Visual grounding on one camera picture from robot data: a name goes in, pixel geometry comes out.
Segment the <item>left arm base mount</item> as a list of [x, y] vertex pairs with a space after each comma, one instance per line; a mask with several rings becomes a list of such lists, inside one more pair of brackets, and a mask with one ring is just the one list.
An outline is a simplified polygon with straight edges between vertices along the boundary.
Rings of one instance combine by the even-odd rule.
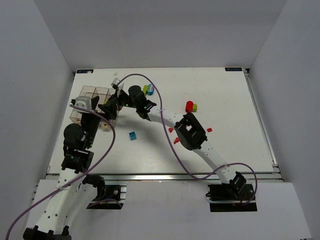
[[84, 185], [91, 185], [97, 193], [92, 203], [87, 206], [87, 209], [95, 210], [121, 210], [123, 207], [122, 201], [124, 197], [122, 185], [106, 184], [105, 179], [99, 175], [88, 174], [82, 181]]

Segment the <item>long green lego brick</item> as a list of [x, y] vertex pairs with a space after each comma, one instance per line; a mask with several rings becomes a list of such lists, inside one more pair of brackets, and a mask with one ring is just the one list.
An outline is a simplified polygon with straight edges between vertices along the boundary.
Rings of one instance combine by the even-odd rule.
[[149, 86], [148, 86], [148, 85], [144, 85], [144, 86], [143, 86], [142, 92], [144, 93], [145, 96], [147, 95], [148, 89], [149, 89]]

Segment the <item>green lego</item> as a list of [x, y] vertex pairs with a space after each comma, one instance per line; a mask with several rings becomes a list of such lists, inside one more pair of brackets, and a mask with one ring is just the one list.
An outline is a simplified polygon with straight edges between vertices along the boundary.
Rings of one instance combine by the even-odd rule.
[[192, 106], [192, 112], [196, 112], [198, 110], [198, 106], [197, 106], [197, 104], [193, 104], [193, 106]]

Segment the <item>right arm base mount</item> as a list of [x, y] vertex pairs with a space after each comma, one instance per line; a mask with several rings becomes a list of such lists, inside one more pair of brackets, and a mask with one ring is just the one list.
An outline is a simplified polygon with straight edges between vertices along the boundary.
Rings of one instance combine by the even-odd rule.
[[208, 192], [205, 197], [209, 200], [209, 207], [212, 213], [235, 213], [235, 212], [257, 212], [256, 197], [252, 184], [246, 184], [240, 194], [235, 196], [227, 192], [222, 184], [208, 185]]

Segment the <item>large red lego brick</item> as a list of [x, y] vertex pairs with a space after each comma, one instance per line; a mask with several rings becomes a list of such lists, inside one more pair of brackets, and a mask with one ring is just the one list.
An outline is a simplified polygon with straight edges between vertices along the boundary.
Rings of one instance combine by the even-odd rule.
[[192, 101], [187, 101], [185, 105], [185, 112], [191, 113], [193, 111], [194, 103]]

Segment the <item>small blue lego brick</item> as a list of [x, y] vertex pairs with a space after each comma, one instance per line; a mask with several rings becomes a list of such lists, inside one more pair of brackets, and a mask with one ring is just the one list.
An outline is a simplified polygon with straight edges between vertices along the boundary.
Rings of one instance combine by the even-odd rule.
[[130, 132], [129, 138], [131, 141], [136, 140], [137, 139], [136, 133], [134, 131]]

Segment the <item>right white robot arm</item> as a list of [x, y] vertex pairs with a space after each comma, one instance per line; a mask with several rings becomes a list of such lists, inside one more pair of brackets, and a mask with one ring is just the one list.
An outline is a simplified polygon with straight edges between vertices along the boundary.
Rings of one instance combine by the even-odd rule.
[[193, 113], [185, 115], [163, 110], [156, 103], [148, 100], [138, 85], [133, 85], [125, 93], [117, 89], [103, 104], [98, 105], [107, 119], [116, 119], [117, 113], [123, 108], [133, 108], [144, 120], [161, 123], [173, 128], [184, 148], [199, 155], [217, 174], [226, 192], [237, 198], [247, 181], [244, 176], [228, 164], [207, 138], [205, 129]]

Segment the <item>blue frog lego piece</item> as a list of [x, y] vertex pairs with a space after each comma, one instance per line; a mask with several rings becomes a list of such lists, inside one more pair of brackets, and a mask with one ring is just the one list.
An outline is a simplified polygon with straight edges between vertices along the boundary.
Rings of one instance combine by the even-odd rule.
[[146, 94], [151, 96], [154, 94], [155, 87], [153, 84], [148, 84], [146, 89]]

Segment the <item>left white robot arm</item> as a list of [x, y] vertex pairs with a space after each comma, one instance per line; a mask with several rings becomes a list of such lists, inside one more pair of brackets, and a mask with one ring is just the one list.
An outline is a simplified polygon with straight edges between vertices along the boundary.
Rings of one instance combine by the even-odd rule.
[[99, 177], [84, 176], [88, 171], [92, 147], [100, 118], [90, 113], [99, 97], [78, 96], [71, 101], [81, 113], [80, 124], [71, 123], [63, 132], [63, 156], [56, 186], [57, 194], [50, 197], [47, 207], [33, 228], [26, 228], [25, 240], [69, 240], [70, 229], [77, 217], [97, 195]]

